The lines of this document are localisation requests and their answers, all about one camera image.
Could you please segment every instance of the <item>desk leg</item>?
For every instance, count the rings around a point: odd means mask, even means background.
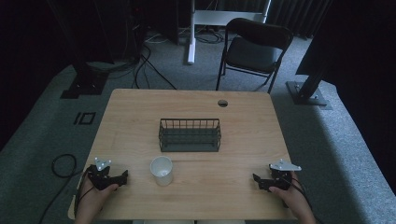
[[[271,0],[265,1],[264,10],[262,12],[262,16],[263,16],[262,23],[265,23],[267,21],[268,10],[270,9],[270,6],[271,6]]]
[[[191,0],[191,36],[190,36],[190,48],[189,48],[189,64],[194,64],[195,59],[195,0]]]

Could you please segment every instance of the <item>chair leg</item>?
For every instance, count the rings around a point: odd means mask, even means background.
[[[227,64],[224,63],[224,64],[223,64],[223,73],[221,74],[222,76],[225,76],[225,71],[227,70],[227,69],[226,69],[226,66],[227,66]]]
[[[219,68],[219,74],[218,74],[218,83],[216,84],[216,91],[219,90],[220,78],[221,78],[221,76],[222,76],[222,73],[221,73],[221,72],[223,71],[224,67],[225,67],[224,60],[223,60],[222,57],[221,57],[220,68]]]
[[[275,79],[276,79],[276,75],[277,75],[277,69],[275,70],[275,72],[274,72],[274,74],[273,74],[273,78],[272,78],[272,80],[271,80],[270,87],[268,88],[268,94],[271,93],[271,90],[272,90],[272,88],[273,88],[273,86],[274,86]]]
[[[268,77],[265,79],[264,84],[262,84],[263,86],[267,85],[268,81],[270,80],[271,76],[273,73],[271,73],[270,75],[268,75]]]

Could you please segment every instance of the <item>hand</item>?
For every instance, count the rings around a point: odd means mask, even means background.
[[[84,181],[81,190],[82,198],[80,198],[78,204],[75,224],[91,223],[100,210],[102,210],[102,207],[111,192],[119,187],[118,184],[113,184],[108,186],[106,189],[99,190],[93,185],[87,176],[85,176],[82,181]]]
[[[291,172],[291,176],[293,177],[292,184],[301,188],[298,181],[295,180],[297,179],[297,175],[294,172]],[[273,192],[276,196],[278,196],[285,202],[291,212],[299,219],[301,223],[316,223],[311,207],[306,201],[304,195],[295,187],[290,186],[288,190],[270,187],[269,190],[271,190],[271,192]]]

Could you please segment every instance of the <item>gray carpet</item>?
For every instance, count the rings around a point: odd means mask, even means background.
[[[285,82],[305,81],[306,76],[295,76],[295,72],[309,44],[309,40],[294,38],[271,96],[291,159],[303,167],[298,175],[307,189],[314,212],[327,224],[396,223],[395,195],[340,101],[336,88],[323,81],[319,85],[332,110],[295,105],[290,98]],[[151,39],[146,45],[150,48],[149,61],[177,89],[215,89],[222,44],[197,42],[194,65],[186,64],[188,43],[184,39],[179,46],[161,38]],[[149,52],[144,49],[143,54],[148,56]],[[92,65],[102,69],[108,66],[103,63]],[[1,151],[0,223],[39,222],[47,205],[67,180],[53,174],[53,159],[65,153],[73,154],[77,158],[75,173],[80,171],[111,92],[118,88],[131,88],[134,83],[133,70],[115,72],[110,74],[101,95],[60,99],[75,74],[73,67],[68,66],[51,81],[29,116]],[[141,89],[172,89],[149,65],[142,66],[136,80]],[[220,90],[267,91],[267,87],[261,87],[260,83],[259,77],[230,72],[222,79]],[[93,112],[96,116],[91,125],[75,124],[78,113]],[[69,159],[62,158],[56,162],[58,173],[72,173],[73,162]],[[43,223],[72,223],[67,217],[67,209],[72,195],[76,193],[77,183],[78,175],[71,178],[56,198]]]

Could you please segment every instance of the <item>stand base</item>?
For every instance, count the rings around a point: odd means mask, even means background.
[[[289,89],[289,93],[296,105],[318,105],[322,110],[332,110],[330,102],[323,99],[323,96],[319,89],[316,89],[314,94],[308,99],[299,97],[300,88],[304,85],[303,82],[288,81],[286,86]]]
[[[62,93],[61,99],[77,99],[80,95],[100,95],[106,85],[109,73],[95,74],[95,78],[88,84],[81,81],[77,75],[69,90]]]

